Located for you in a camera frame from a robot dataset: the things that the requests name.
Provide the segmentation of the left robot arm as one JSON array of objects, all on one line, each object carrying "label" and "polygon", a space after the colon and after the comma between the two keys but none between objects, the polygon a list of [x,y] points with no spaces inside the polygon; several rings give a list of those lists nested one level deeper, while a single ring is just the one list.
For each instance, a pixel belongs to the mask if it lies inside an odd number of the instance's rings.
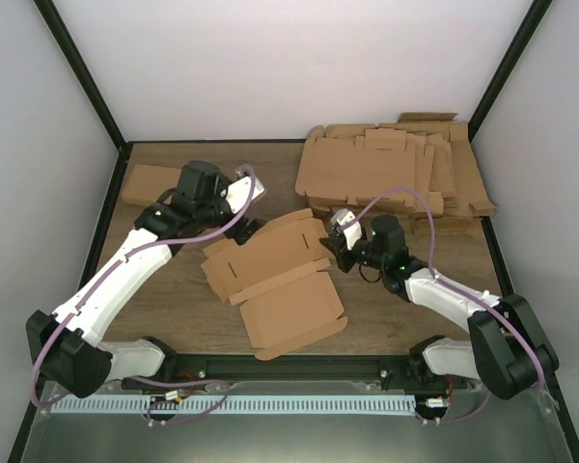
[{"label": "left robot arm", "polygon": [[220,235],[242,245],[255,233],[259,223],[245,213],[265,188],[250,165],[235,172],[230,179],[213,164],[185,164],[177,184],[142,211],[88,283],[52,313],[36,311],[28,318],[33,383],[44,376],[85,398],[114,380],[134,378],[158,390],[177,381],[177,352],[165,342],[108,342],[104,336],[138,289],[184,246]]}]

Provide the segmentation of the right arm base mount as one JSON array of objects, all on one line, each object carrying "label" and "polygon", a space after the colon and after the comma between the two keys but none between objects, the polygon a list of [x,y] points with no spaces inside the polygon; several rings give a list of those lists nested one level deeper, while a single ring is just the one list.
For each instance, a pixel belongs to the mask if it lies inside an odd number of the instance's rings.
[{"label": "right arm base mount", "polygon": [[386,391],[444,391],[450,386],[449,380],[431,372],[423,355],[427,347],[444,339],[443,335],[435,335],[410,347],[407,354],[380,357],[381,388]]}]

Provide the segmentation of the stack of flat cardboard sheets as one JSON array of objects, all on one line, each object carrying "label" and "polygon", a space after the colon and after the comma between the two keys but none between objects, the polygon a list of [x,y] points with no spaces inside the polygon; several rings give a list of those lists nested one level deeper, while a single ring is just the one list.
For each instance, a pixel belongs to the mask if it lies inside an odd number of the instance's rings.
[{"label": "stack of flat cardboard sheets", "polygon": [[303,146],[295,191],[311,208],[346,207],[368,223],[400,216],[416,234],[472,234],[496,211],[469,140],[454,113],[403,113],[394,123],[314,127]]}]

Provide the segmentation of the folded brown cardboard box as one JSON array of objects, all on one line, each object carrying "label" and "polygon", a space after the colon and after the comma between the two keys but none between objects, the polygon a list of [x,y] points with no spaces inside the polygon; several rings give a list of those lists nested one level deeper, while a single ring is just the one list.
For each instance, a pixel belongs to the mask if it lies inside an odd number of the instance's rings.
[{"label": "folded brown cardboard box", "polygon": [[121,193],[126,204],[148,206],[170,188],[177,186],[180,169],[136,164]]}]

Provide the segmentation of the black corner post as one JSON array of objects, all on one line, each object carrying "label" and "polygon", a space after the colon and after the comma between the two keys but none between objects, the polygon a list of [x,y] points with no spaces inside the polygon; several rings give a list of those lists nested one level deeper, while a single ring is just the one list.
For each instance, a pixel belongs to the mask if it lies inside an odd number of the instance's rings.
[{"label": "black corner post", "polygon": [[69,64],[81,89],[91,103],[112,144],[116,150],[122,150],[126,146],[126,140],[55,2],[51,0],[34,0],[33,3]]},{"label": "black corner post", "polygon": [[477,136],[552,3],[552,0],[534,0],[531,3],[470,118],[468,123],[470,142]]}]

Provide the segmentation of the right black corner post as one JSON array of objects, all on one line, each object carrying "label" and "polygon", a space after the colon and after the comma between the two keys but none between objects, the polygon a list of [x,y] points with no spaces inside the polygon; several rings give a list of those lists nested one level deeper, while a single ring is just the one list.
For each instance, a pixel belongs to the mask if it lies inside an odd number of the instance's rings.
[{"label": "right black corner post", "polygon": [[552,0],[534,0],[531,3],[470,118],[468,123],[470,142],[477,136],[552,3]]}]

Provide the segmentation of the black aluminium frame rail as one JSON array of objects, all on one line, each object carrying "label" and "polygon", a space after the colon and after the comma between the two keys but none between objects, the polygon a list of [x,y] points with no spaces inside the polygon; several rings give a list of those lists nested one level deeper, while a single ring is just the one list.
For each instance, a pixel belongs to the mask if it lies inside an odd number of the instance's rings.
[{"label": "black aluminium frame rail", "polygon": [[[54,381],[69,393],[87,397],[103,384],[119,380],[126,372],[127,346],[133,342],[109,343],[104,349],[80,345],[77,351],[52,350],[41,365],[33,367],[31,381]],[[208,379],[238,382],[247,380],[380,380],[378,361],[384,356],[284,355],[260,361],[248,355],[192,354],[208,361]]]}]

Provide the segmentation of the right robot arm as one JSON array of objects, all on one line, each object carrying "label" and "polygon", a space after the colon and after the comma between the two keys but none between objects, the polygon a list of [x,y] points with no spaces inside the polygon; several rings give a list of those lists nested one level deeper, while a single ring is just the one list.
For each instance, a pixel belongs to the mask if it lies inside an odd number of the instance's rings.
[{"label": "right robot arm", "polygon": [[320,242],[342,272],[375,269],[390,293],[444,316],[468,334],[467,341],[435,336],[417,344],[409,365],[416,386],[432,388],[450,374],[478,380],[496,397],[510,399],[541,385],[559,368],[555,349],[524,297],[477,291],[430,269],[409,253],[393,215],[372,219],[370,231],[348,209],[330,222],[332,230]]}]

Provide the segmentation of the left black corner post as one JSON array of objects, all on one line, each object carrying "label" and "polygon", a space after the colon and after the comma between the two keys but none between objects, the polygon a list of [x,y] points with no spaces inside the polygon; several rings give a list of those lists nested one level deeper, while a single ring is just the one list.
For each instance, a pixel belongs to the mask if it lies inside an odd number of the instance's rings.
[{"label": "left black corner post", "polygon": [[126,140],[55,2],[51,0],[34,0],[33,3],[69,64],[81,89],[91,103],[112,144],[116,150],[122,150],[126,146]]}]

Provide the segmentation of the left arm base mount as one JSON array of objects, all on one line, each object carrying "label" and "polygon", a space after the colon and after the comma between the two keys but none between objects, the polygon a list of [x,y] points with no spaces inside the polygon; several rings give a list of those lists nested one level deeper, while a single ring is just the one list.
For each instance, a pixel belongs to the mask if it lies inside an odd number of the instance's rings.
[{"label": "left arm base mount", "polygon": [[185,389],[181,383],[208,379],[208,361],[204,357],[179,354],[154,337],[130,343],[125,355],[126,372],[119,377],[124,390]]}]

